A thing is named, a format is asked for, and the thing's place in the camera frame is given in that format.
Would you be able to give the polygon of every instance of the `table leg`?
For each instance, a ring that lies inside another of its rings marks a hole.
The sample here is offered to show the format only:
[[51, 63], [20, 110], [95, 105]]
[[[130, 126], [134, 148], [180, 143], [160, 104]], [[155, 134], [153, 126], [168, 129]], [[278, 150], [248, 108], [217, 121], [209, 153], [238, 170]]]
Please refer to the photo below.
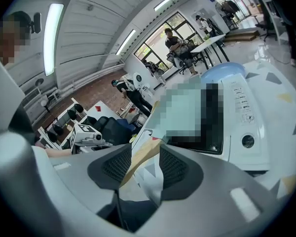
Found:
[[212, 46], [212, 48], [213, 48], [214, 52], [216, 53], [216, 55], [217, 55], [217, 57], [218, 57], [219, 61], [222, 63], [222, 60], [221, 60], [221, 58], [219, 57], [219, 55], [217, 54], [217, 52], [216, 52], [216, 49], [214, 48], [214, 46], [213, 46], [213, 45], [211, 45], [211, 46]]
[[204, 57], [204, 55], [203, 55], [203, 52], [200, 52], [200, 55], [202, 56], [203, 62], [204, 62], [204, 64], [205, 64], [205, 67], [206, 67], [206, 69], [208, 70], [208, 65], [207, 65], [207, 62], [206, 62], [205, 57]]
[[217, 46], [218, 46], [218, 48], [221, 50], [221, 52], [222, 52], [222, 54], [224, 55], [224, 57], [226, 58], [226, 60], [229, 61], [229, 59], [228, 59], [226, 53], [224, 52], [223, 48], [222, 48], [220, 45], [217, 45]]
[[208, 52], [206, 51], [206, 49], [204, 49], [204, 52], [206, 53], [207, 55], [207, 58], [209, 59], [209, 62], [212, 64], [212, 67], [214, 66], [212, 60], [211, 60], [211, 57], [209, 56]]

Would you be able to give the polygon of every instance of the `shoe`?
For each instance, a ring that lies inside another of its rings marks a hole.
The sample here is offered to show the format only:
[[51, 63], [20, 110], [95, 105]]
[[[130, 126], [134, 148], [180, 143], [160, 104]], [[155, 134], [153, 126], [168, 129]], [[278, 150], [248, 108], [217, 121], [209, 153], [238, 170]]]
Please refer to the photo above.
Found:
[[296, 67], [296, 60], [295, 60], [295, 59], [291, 59], [291, 65], [292, 65], [293, 67]]

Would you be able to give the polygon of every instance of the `tube light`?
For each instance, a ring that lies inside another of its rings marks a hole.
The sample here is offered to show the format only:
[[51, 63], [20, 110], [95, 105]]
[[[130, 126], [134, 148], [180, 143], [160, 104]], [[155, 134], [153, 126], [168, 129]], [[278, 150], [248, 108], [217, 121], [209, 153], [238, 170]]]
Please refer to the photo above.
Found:
[[63, 4], [52, 3], [49, 7], [45, 32], [44, 32], [44, 68], [45, 75], [49, 76], [54, 73], [55, 69], [55, 39], [57, 27], [60, 19], [61, 12], [64, 8]]
[[136, 31], [134, 29], [130, 32], [130, 34], [127, 36], [126, 40], [124, 40], [123, 44], [118, 49], [116, 55], [119, 55], [121, 53], [121, 51], [124, 48], [124, 46], [126, 45], [126, 43], [130, 40], [130, 38], [134, 35], [135, 32]]
[[157, 11], [157, 10], [160, 9], [164, 4], [166, 4], [168, 1], [170, 1], [170, 0], [164, 0], [164, 1], [162, 1], [160, 4], [158, 4], [158, 5], [154, 8], [154, 10]]

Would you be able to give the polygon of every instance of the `brick wall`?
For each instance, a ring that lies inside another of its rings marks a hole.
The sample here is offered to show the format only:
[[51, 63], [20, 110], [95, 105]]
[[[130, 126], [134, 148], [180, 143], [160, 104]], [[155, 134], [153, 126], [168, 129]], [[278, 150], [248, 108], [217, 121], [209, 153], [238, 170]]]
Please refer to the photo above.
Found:
[[[73, 104], [71, 100], [72, 97], [86, 110], [89, 110], [98, 101], [102, 101], [114, 112], [118, 111], [121, 113], [120, 108], [125, 108], [129, 101], [122, 98], [122, 94], [111, 85], [111, 81], [113, 79], [120, 79], [121, 76], [125, 74], [127, 73], [121, 69], [85, 85], [61, 102], [57, 103], [57, 105], [50, 110], [52, 115], [57, 117], [66, 108]], [[41, 126], [46, 127], [52, 121], [53, 117], [49, 113], [46, 113], [41, 120], [33, 126], [33, 129], [36, 131]]]

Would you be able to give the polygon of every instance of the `ceiling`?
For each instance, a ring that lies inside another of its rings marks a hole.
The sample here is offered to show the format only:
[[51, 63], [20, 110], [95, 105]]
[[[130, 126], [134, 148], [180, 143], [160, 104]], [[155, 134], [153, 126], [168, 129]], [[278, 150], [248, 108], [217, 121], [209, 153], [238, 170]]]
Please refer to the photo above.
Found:
[[[160, 1], [16, 0], [7, 13], [23, 10], [33, 18], [34, 13], [40, 12], [42, 30], [32, 34], [30, 47], [21, 50], [14, 63], [6, 67], [24, 91], [31, 89], [39, 78], [44, 79], [42, 91], [55, 86], [64, 88], [75, 80], [118, 64], [123, 54], [115, 55], [118, 47], [132, 29], [137, 31], [133, 36], [136, 38], [149, 24], [157, 15], [153, 7]], [[55, 73], [46, 77], [43, 35], [52, 3], [63, 3], [64, 10], [57, 35]]]

